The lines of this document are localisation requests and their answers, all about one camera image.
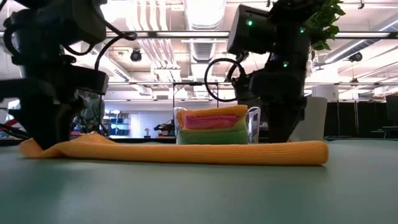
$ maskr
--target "ceiling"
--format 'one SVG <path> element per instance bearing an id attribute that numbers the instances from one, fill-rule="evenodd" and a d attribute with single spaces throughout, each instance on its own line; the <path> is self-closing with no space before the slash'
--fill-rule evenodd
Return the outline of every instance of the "ceiling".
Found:
<path id="1" fill-rule="evenodd" d="M 142 7 L 146 9 L 146 20 L 148 27 L 150 26 L 150 1 L 137 0 L 138 10 L 134 10 L 130 4 L 126 2 L 135 0 L 108 0 L 108 6 L 103 9 L 105 17 L 114 26 L 121 30 L 129 30 L 129 24 L 134 20 L 134 16 L 138 18 L 142 17 Z M 191 16 L 191 14 L 184 13 L 184 2 L 190 4 L 195 0 L 165 0 L 165 24 L 168 30 L 189 30 L 187 22 L 185 20 L 186 16 Z M 206 2 L 223 2 L 222 0 L 201 0 L 203 5 Z M 162 0 L 153 0 L 155 3 L 157 15 L 157 26 L 160 27 L 160 4 Z M 398 19 L 398 1 L 396 0 L 364 0 L 364 8 L 358 9 L 360 0 L 347 0 L 341 5 L 346 15 L 340 17 L 340 19 L 335 23 L 339 26 L 341 31 L 369 31 L 375 30 L 377 26 L 382 24 L 384 21 L 388 20 L 393 16 L 397 16 Z M 233 17 L 236 8 L 240 4 L 245 4 L 251 7 L 256 7 L 259 9 L 267 9 L 267 1 L 256 1 L 256 0 L 226 0 L 226 5 L 224 9 L 224 16 L 222 17 L 222 25 L 218 30 L 231 30 Z M 0 19 L 5 19 L 12 11 L 17 11 L 20 9 L 18 3 L 10 2 L 6 4 L 6 10 L 0 13 Z M 196 16 L 202 16 L 203 21 L 210 20 L 210 17 L 216 12 L 211 11 L 209 5 L 208 7 L 195 8 L 194 13 Z M 171 39 L 171 48 L 173 50 L 174 59 L 178 65 L 178 75 L 183 81 L 194 81 L 203 78 L 204 70 L 206 65 L 193 65 L 196 63 L 192 59 L 192 52 L 190 49 L 191 44 L 187 44 L 186 41 L 182 39 Z M 229 57 L 234 58 L 234 55 L 226 54 L 226 40 L 218 40 L 215 44 L 215 51 L 213 58 Z M 322 50 L 317 52 L 319 61 L 322 58 L 336 50 L 341 50 L 342 47 L 350 43 L 352 40 L 336 40 L 328 41 L 331 51 Z M 154 41 L 154 47 L 156 47 L 162 54 L 163 58 L 166 58 L 163 48 L 158 41 Z M 130 54 L 133 49 L 141 49 L 142 60 L 140 62 L 132 62 L 130 59 Z M 352 77 L 359 77 L 360 82 L 377 82 L 379 80 L 387 80 L 389 82 L 395 82 L 398 80 L 398 40 L 382 40 L 376 42 L 375 44 L 361 50 L 363 59 L 360 62 L 347 62 L 339 61 L 331 65 L 323 66 L 324 70 L 316 71 L 313 69 L 313 75 L 307 77 L 308 82 L 348 82 Z M 161 80 L 160 75 L 157 75 L 156 70 L 153 70 L 154 63 L 142 49 L 142 43 L 138 41 L 126 41 L 120 40 L 116 42 L 106 54 L 109 61 L 114 63 L 118 68 L 123 70 L 129 75 L 132 82 L 142 81 L 142 82 L 155 82 L 164 81 Z M 247 73 L 262 68 L 267 60 L 267 54 L 257 55 L 250 54 L 250 56 L 242 63 Z M 86 66 L 92 66 L 92 62 L 81 63 Z M 222 82 L 224 80 L 225 74 L 228 71 L 230 64 L 228 63 L 218 63 L 214 65 L 211 80 Z M 112 82 L 120 82 L 117 75 L 112 72 L 112 69 L 107 69 L 107 66 L 103 65 L 102 70 L 108 73 L 111 77 Z M 366 74 L 374 73 L 366 78 L 361 78 Z M 168 91 L 167 86 L 146 86 L 152 89 L 152 91 Z M 350 89 L 350 86 L 340 87 L 342 90 Z M 371 91 L 374 86 L 366 86 L 362 88 L 362 91 Z M 109 87 L 109 91 L 135 91 L 136 89 L 130 86 L 116 86 L 112 85 Z M 193 91 L 192 87 L 184 88 L 185 91 Z"/>

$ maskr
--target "ceiling duct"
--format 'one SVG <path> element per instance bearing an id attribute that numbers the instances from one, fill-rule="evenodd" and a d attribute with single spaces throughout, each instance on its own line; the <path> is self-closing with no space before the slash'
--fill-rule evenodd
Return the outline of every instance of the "ceiling duct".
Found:
<path id="1" fill-rule="evenodd" d="M 221 28 L 225 13 L 225 0 L 183 0 L 183 4 L 185 22 L 189 30 L 209 31 Z M 191 43 L 190 50 L 195 62 L 206 63 L 213 58 L 216 44 Z"/>
<path id="2" fill-rule="evenodd" d="M 383 31 L 383 32 L 397 32 L 398 31 L 398 14 L 390 17 L 386 21 L 382 22 L 378 26 L 373 28 L 373 31 Z M 380 41 L 380 39 L 369 39 L 369 40 L 353 40 L 348 44 L 340 47 L 334 52 L 328 54 L 325 57 L 325 63 L 335 63 L 349 56 L 359 52 L 366 47 Z"/>

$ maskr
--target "pink cloth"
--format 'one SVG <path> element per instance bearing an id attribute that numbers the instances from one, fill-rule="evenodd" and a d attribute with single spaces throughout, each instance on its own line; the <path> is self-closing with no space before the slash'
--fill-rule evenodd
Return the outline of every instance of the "pink cloth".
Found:
<path id="1" fill-rule="evenodd" d="M 196 117 L 185 116 L 185 128 L 188 129 L 216 129 L 230 128 L 238 121 L 234 115 Z"/>

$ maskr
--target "white pillar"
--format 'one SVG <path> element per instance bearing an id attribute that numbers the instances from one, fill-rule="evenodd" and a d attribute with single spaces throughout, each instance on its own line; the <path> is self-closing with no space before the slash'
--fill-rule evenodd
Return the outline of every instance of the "white pillar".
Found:
<path id="1" fill-rule="evenodd" d="M 338 86 L 314 86 L 312 87 L 312 96 L 324 97 L 328 102 L 338 101 Z"/>

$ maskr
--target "green leaves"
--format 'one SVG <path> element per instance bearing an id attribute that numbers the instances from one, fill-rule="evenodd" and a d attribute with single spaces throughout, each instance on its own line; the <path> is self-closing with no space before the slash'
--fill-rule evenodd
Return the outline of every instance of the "green leaves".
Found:
<path id="1" fill-rule="evenodd" d="M 333 25 L 333 23 L 346 14 L 340 8 L 340 3 L 343 2 L 340 0 L 327 0 L 323 7 L 305 23 L 314 33 L 322 37 L 321 40 L 312 45 L 314 50 L 330 50 L 326 40 L 335 40 L 336 34 L 340 31 L 338 26 Z"/>
<path id="2" fill-rule="evenodd" d="M 336 14 L 338 14 L 339 16 L 343 16 L 343 15 L 345 15 L 346 13 L 340 8 L 340 9 L 337 9 Z"/>

